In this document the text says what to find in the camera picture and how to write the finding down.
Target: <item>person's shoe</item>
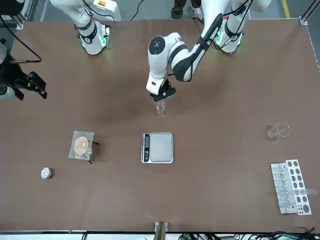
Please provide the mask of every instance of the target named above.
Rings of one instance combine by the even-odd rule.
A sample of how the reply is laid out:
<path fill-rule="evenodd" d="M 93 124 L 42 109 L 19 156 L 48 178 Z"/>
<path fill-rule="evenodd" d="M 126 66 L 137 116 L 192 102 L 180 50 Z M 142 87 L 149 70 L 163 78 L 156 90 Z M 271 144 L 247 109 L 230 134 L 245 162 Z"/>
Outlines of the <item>person's shoe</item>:
<path fill-rule="evenodd" d="M 177 19 L 181 19 L 182 15 L 184 14 L 183 11 L 171 11 L 171 19 L 177 20 Z"/>
<path fill-rule="evenodd" d="M 200 7 L 197 7 L 197 8 L 191 7 L 191 8 L 193 10 L 195 18 L 198 18 L 200 20 L 202 20 L 204 18 L 204 16 L 202 15 L 202 11 L 201 11 Z"/>

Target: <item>digital scale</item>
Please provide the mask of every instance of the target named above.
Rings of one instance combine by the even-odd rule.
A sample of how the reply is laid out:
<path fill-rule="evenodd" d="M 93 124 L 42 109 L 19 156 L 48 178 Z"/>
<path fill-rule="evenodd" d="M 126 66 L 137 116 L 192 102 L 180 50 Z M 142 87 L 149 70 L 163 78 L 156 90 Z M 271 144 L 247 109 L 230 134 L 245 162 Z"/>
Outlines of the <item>digital scale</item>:
<path fill-rule="evenodd" d="M 174 138 L 170 132 L 144 133 L 141 141 L 143 164 L 171 164 L 174 161 Z"/>

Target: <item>black cable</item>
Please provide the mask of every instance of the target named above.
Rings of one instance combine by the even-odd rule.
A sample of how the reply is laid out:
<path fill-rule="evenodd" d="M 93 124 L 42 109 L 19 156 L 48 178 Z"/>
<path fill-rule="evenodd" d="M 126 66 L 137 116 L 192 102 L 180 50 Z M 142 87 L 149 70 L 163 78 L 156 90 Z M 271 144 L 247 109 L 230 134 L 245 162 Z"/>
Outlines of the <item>black cable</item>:
<path fill-rule="evenodd" d="M 198 18 L 198 17 L 193 17 L 192 19 L 193 20 L 198 20 L 200 23 L 205 24 L 205 22 L 203 20 L 201 20 L 200 18 Z"/>
<path fill-rule="evenodd" d="M 115 18 L 114 18 L 112 15 L 103 15 L 103 14 L 100 14 L 100 13 L 96 12 L 95 10 L 93 10 L 93 9 L 88 5 L 88 3 L 86 3 L 85 0 L 82 0 L 82 1 L 84 2 L 84 4 L 85 4 L 92 12 L 94 12 L 95 14 L 97 14 L 97 15 L 99 15 L 99 16 L 101 16 L 101 17 L 111 17 L 111 18 L 113 19 L 114 24 L 116 24 L 116 20 L 115 20 Z"/>
<path fill-rule="evenodd" d="M 307 21 L 307 19 L 310 17 L 310 15 L 314 12 L 314 10 L 316 10 L 316 8 L 318 7 L 318 5 L 320 4 L 320 1 L 318 1 L 318 3 L 314 6 L 314 8 L 312 9 L 312 11 L 309 13 L 308 16 L 305 17 L 305 21 Z"/>
<path fill-rule="evenodd" d="M 76 26 L 75 24 L 73 25 L 73 27 L 74 27 L 75 30 L 79 31 L 78 28 L 77 28 L 77 26 Z"/>
<path fill-rule="evenodd" d="M 179 236 L 178 240 L 181 240 L 181 238 L 182 238 L 184 235 L 185 235 L 185 234 L 182 233 L 182 234 Z"/>
<path fill-rule="evenodd" d="M 133 17 L 131 18 L 130 21 L 132 21 L 132 20 L 135 18 L 135 16 L 137 16 L 138 11 L 139 11 L 140 4 L 141 4 L 143 1 L 144 1 L 144 0 L 141 0 L 141 1 L 139 2 L 138 7 L 136 8 L 136 12 L 135 12 L 135 14 L 133 15 Z"/>
<path fill-rule="evenodd" d="M 251 2 L 249 3 L 249 6 L 248 6 L 247 9 L 245 10 L 245 14 L 243 15 L 243 18 L 242 18 L 242 20 L 241 20 L 241 22 L 240 22 L 240 24 L 239 24 L 239 26 L 238 26 L 238 29 L 237 29 L 236 32 L 235 32 L 236 35 L 238 34 L 238 31 L 239 31 L 242 23 L 244 22 L 244 20 L 245 20 L 245 18 L 246 18 L 246 15 L 247 15 L 247 13 L 248 13 L 248 11 L 249 11 L 249 8 L 251 7 L 251 4 L 252 4 L 253 2 L 254 2 L 254 0 L 251 0 Z"/>
<path fill-rule="evenodd" d="M 233 10 L 233 11 L 231 11 L 231 12 L 228 12 L 228 13 L 226 13 L 226 14 L 223 14 L 222 16 L 223 17 L 225 17 L 225 16 L 228 16 L 228 15 L 230 15 L 230 14 L 233 14 L 233 13 L 235 13 L 235 12 L 237 12 L 239 9 L 241 9 L 244 5 L 246 5 L 246 3 L 247 2 L 249 2 L 249 0 L 246 0 L 243 4 L 241 4 L 241 6 L 239 6 L 236 10 Z"/>
<path fill-rule="evenodd" d="M 88 12 L 86 8 L 84 8 L 84 11 L 85 11 L 86 14 L 89 15 L 89 17 L 92 17 L 92 16 L 93 16 L 92 12 Z"/>
<path fill-rule="evenodd" d="M 192 53 L 191 55 L 191 72 L 190 72 L 190 78 L 188 80 L 188 82 L 191 82 L 192 77 L 193 77 L 193 71 L 194 71 L 194 57 L 195 57 L 195 53 Z"/>
<path fill-rule="evenodd" d="M 4 25 L 4 27 L 11 33 L 11 35 L 17 39 L 25 48 L 27 48 L 31 53 L 33 53 L 39 60 L 18 60 L 15 62 L 19 62 L 19 64 L 28 64 L 28 63 L 40 63 L 42 61 L 42 58 L 36 54 L 35 51 L 33 51 L 30 47 L 28 47 L 22 40 L 20 40 L 20 38 L 18 38 L 12 31 L 11 29 L 7 26 L 7 24 L 5 23 L 4 19 L 2 18 L 2 16 L 0 15 L 0 20 L 2 22 L 2 24 Z"/>
<path fill-rule="evenodd" d="M 317 0 L 313 0 L 313 3 L 311 3 L 311 5 L 309 6 L 309 8 L 305 11 L 305 13 L 302 15 L 301 19 L 304 19 L 304 16 L 307 14 L 307 12 L 310 10 L 310 8 L 313 6 L 313 4 L 315 4 Z"/>
<path fill-rule="evenodd" d="M 198 239 L 201 238 L 202 240 L 205 240 L 200 234 L 198 234 Z"/>
<path fill-rule="evenodd" d="M 319 235 L 317 233 L 312 233 L 312 231 L 314 231 L 315 228 L 311 228 L 309 231 L 306 231 L 304 233 L 288 233 L 285 231 L 275 231 L 272 233 L 266 233 L 266 234 L 252 234 L 248 240 L 250 240 L 252 237 L 255 236 L 255 240 L 262 240 L 263 238 L 267 238 L 269 240 L 277 240 L 282 236 L 286 236 L 286 237 L 292 237 L 292 239 L 294 240 L 315 240 L 316 237 L 319 237 Z"/>
<path fill-rule="evenodd" d="M 206 238 L 207 238 L 208 240 L 213 240 L 211 234 L 205 233 L 204 235 L 206 236 Z"/>
<path fill-rule="evenodd" d="M 86 240 L 86 239 L 87 239 L 87 236 L 88 236 L 88 233 L 84 233 L 84 234 L 82 235 L 81 240 Z"/>
<path fill-rule="evenodd" d="M 248 13 L 248 11 L 249 11 L 249 9 L 250 9 L 251 4 L 253 3 L 253 1 L 254 1 L 254 0 L 251 0 L 249 6 L 246 8 L 245 14 L 243 15 L 243 17 L 242 17 L 242 19 L 241 19 L 241 22 L 240 22 L 240 24 L 239 24 L 239 26 L 238 26 L 238 28 L 237 28 L 237 30 L 236 30 L 236 32 L 235 32 L 234 35 L 237 35 L 237 34 L 238 34 L 238 31 L 239 31 L 242 23 L 244 22 L 244 20 L 245 20 L 245 18 L 246 18 L 246 15 L 247 15 L 247 13 Z M 215 49 L 217 49 L 217 50 L 222 50 L 225 46 L 227 46 L 227 45 L 230 43 L 230 39 L 231 39 L 231 37 L 229 37 L 228 40 L 226 40 L 222 46 L 216 45 L 215 42 L 213 42 L 213 45 L 214 45 Z"/>

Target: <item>gray floor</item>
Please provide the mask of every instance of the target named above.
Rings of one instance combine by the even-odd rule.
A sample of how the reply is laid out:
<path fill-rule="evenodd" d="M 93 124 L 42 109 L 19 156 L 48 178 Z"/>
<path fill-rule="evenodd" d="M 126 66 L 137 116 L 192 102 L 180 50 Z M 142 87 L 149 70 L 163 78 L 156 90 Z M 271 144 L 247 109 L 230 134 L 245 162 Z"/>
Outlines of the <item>gray floor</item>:
<path fill-rule="evenodd" d="M 115 0 L 119 6 L 122 20 L 129 21 L 137 10 L 140 0 Z M 144 0 L 134 20 L 148 19 L 149 0 Z M 150 19 L 170 19 L 171 8 L 174 0 L 152 0 L 150 5 Z M 278 19 L 285 18 L 281 0 L 273 0 L 269 8 L 262 13 L 250 11 L 251 18 L 257 19 Z M 188 0 L 184 7 L 183 19 L 191 19 L 193 12 L 191 2 Z M 54 8 L 49 0 L 39 0 L 32 16 L 33 21 L 64 22 L 70 21 L 60 10 Z"/>
<path fill-rule="evenodd" d="M 298 18 L 311 5 L 313 0 L 286 0 L 291 18 Z M 308 29 L 317 59 L 320 60 L 320 5 L 308 19 Z"/>

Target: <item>small white container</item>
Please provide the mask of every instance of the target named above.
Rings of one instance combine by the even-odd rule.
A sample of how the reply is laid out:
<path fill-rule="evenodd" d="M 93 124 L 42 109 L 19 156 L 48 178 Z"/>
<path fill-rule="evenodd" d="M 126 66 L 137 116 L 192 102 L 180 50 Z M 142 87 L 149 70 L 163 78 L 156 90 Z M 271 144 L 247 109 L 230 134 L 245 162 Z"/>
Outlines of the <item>small white container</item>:
<path fill-rule="evenodd" d="M 50 179 L 51 178 L 51 170 L 48 167 L 45 167 L 44 169 L 42 169 L 41 171 L 41 178 L 43 179 Z"/>

